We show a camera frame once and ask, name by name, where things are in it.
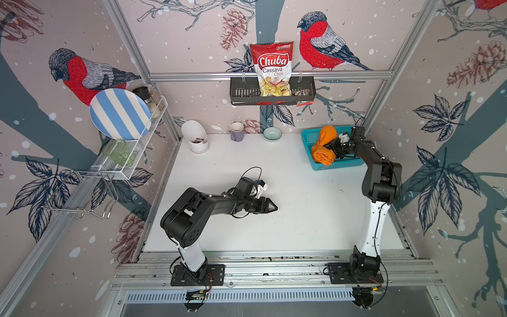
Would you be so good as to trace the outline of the orange long pants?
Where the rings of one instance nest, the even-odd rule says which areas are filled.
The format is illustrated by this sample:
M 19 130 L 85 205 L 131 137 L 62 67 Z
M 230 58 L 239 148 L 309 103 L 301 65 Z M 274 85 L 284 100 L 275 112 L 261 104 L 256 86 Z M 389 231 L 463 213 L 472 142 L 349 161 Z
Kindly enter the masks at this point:
M 311 156 L 315 163 L 330 166 L 336 159 L 335 153 L 326 148 L 326 145 L 337 139 L 337 131 L 331 126 L 327 125 L 320 130 L 318 141 L 312 146 Z

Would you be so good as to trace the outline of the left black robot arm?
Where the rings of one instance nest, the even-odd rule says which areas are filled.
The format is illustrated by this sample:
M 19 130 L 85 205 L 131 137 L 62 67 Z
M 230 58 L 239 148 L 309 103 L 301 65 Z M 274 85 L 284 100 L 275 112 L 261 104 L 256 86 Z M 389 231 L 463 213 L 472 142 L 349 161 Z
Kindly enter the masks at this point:
M 220 195 L 206 194 L 188 188 L 162 216 L 161 229 L 177 246 L 182 265 L 195 276 L 202 278 L 207 259 L 199 238 L 213 215 L 237 217 L 247 214 L 266 214 L 278 210 L 274 202 L 252 193 L 253 187 L 231 188 Z

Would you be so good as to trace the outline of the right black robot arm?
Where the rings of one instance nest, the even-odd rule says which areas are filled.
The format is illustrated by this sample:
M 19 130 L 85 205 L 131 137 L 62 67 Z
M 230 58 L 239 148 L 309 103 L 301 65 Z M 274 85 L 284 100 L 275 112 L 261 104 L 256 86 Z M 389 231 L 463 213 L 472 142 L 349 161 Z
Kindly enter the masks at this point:
M 363 234 L 350 256 L 349 276 L 358 281 L 375 276 L 382 263 L 380 244 L 388 210 L 400 194 L 401 165 L 393 163 L 364 137 L 340 134 L 331 146 L 338 158 L 361 158 L 367 165 L 362 193 L 370 200 Z

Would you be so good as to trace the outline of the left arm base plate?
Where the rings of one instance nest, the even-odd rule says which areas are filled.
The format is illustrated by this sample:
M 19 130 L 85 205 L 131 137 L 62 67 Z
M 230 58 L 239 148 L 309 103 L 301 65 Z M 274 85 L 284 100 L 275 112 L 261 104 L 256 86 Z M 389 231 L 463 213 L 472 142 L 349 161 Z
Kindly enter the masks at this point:
M 224 283 L 225 265 L 206 264 L 198 271 L 192 272 L 183 264 L 178 264 L 172 271 L 170 285 L 172 287 L 200 286 L 222 286 Z

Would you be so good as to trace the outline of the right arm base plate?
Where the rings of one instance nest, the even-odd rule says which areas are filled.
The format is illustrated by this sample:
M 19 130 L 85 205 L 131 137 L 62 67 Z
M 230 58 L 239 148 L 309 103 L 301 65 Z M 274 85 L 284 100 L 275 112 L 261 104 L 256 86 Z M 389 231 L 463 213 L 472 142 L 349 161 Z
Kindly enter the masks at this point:
M 380 271 L 371 271 L 363 268 L 351 269 L 349 263 L 336 262 L 326 264 L 323 273 L 330 278 L 334 285 L 342 284 L 367 284 L 382 285 L 384 278 Z

